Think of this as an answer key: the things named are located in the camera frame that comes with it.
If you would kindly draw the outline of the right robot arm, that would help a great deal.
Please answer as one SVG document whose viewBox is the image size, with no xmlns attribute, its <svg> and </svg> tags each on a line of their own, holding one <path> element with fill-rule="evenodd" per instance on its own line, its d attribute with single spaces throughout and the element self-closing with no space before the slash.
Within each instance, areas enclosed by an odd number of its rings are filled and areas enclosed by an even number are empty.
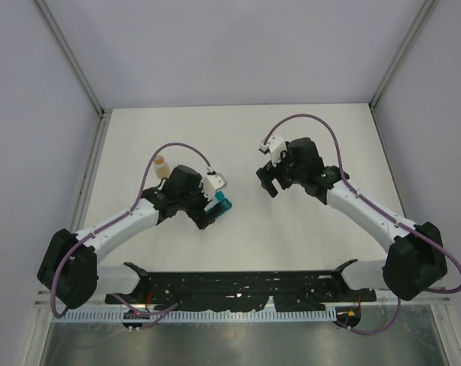
<svg viewBox="0 0 461 366">
<path fill-rule="evenodd" d="M 331 292 L 339 300 L 349 300 L 366 288 L 390 290 L 401 300 L 412 300 L 447 274 L 445 255 L 431 245 L 441 241 L 435 225 L 419 225 L 374 201 L 365 202 L 347 174 L 335 165 L 324 165 L 310 138 L 288 142 L 272 136 L 259 150 L 270 156 L 256 174 L 271 197 L 299 185 L 351 219 L 386 253 L 385 259 L 352 259 L 339 266 L 341 275 L 331 282 Z"/>
</svg>

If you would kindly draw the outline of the clear pill bottle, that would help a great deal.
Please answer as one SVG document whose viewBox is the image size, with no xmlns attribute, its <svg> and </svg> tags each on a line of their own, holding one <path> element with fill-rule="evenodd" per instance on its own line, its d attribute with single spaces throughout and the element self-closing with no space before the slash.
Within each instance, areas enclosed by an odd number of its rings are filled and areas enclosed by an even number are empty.
<svg viewBox="0 0 461 366">
<path fill-rule="evenodd" d="M 153 162 L 154 172 L 159 179 L 169 178 L 171 169 L 163 156 L 157 155 Z"/>
</svg>

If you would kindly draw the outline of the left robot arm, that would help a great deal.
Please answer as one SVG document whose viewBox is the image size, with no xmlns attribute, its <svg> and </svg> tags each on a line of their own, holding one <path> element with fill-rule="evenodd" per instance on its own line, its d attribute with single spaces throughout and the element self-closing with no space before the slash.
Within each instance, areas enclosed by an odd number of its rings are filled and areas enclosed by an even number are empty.
<svg viewBox="0 0 461 366">
<path fill-rule="evenodd" d="M 98 225 L 72 233 L 57 231 L 37 272 L 39 282 L 51 292 L 51 301 L 61 301 L 68 310 L 85 305 L 93 296 L 104 295 L 109 303 L 143 303 L 151 291 L 149 273 L 125 262 L 105 266 L 102 261 L 137 234 L 185 213 L 203 230 L 230 207 L 222 190 L 227 180 L 218 172 L 201 175 L 176 166 L 158 185 L 146 188 L 134 206 Z"/>
</svg>

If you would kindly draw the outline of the right aluminium frame post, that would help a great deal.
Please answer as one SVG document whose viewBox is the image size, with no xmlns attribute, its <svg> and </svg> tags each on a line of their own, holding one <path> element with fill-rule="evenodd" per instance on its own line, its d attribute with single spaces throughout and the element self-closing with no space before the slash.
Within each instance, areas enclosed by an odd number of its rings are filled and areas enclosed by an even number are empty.
<svg viewBox="0 0 461 366">
<path fill-rule="evenodd" d="M 439 0 L 425 0 L 421 3 L 369 102 L 371 111 L 376 110 L 385 96 L 439 3 Z"/>
</svg>

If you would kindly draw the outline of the left aluminium frame post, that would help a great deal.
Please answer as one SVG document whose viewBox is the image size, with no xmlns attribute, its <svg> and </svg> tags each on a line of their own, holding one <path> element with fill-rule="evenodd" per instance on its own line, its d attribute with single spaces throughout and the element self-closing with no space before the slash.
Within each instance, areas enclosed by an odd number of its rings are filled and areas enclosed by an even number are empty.
<svg viewBox="0 0 461 366">
<path fill-rule="evenodd" d="M 96 114 L 99 117 L 102 117 L 104 115 L 104 107 L 95 94 L 94 89 L 88 81 L 88 77 L 86 76 L 79 61 L 77 60 L 77 57 L 73 53 L 72 48 L 70 47 L 66 36 L 62 32 L 58 21 L 55 19 L 49 5 L 44 0 L 33 0 L 32 3 L 38 10 L 40 17 L 45 23 L 48 31 L 51 33 L 53 39 L 56 42 L 56 45 L 58 46 L 65 61 L 72 70 L 77 82 L 81 86 L 82 91 L 85 93 L 91 106 L 94 108 Z"/>
</svg>

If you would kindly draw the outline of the aluminium frame post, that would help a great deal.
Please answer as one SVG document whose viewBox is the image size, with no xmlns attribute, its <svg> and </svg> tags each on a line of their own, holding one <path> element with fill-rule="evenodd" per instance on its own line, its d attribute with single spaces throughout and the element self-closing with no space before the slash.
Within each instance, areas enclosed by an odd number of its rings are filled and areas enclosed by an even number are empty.
<svg viewBox="0 0 461 366">
<path fill-rule="evenodd" d="M 32 3 L 38 10 L 40 17 L 45 23 L 48 31 L 51 33 L 53 39 L 56 42 L 56 45 L 58 46 L 65 61 L 72 70 L 77 82 L 81 86 L 82 91 L 85 93 L 91 106 L 94 108 L 96 114 L 99 117 L 102 117 L 104 115 L 104 107 L 95 94 L 94 89 L 88 81 L 88 77 L 86 76 L 79 61 L 77 60 L 77 57 L 73 53 L 72 48 L 70 47 L 66 36 L 62 32 L 58 21 L 55 19 L 49 5 L 44 0 L 33 0 Z"/>
<path fill-rule="evenodd" d="M 439 3 L 439 0 L 425 0 L 421 3 L 369 102 L 371 111 L 376 110 L 385 96 Z"/>
</svg>

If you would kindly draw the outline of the teal pill organizer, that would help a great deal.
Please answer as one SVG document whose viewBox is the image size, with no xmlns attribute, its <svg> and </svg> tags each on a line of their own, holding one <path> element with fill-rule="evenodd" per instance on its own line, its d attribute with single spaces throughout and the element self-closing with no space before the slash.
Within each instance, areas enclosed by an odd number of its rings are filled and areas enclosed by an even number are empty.
<svg viewBox="0 0 461 366">
<path fill-rule="evenodd" d="M 232 203 L 230 200 L 225 196 L 223 191 L 217 191 L 213 198 L 210 200 L 208 205 L 205 208 L 206 212 L 209 212 L 213 209 L 217 204 L 221 204 L 223 206 L 223 211 L 226 212 L 232 208 Z"/>
</svg>

